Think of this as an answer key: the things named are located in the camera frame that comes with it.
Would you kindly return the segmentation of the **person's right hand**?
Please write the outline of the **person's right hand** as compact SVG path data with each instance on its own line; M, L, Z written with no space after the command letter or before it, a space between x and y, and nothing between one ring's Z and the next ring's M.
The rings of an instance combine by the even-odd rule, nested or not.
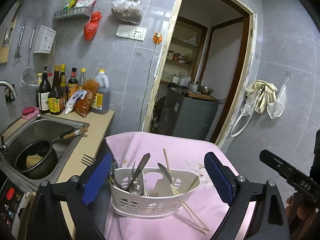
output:
M314 204L298 192L287 198L286 204L285 213L291 231L306 231L319 213Z

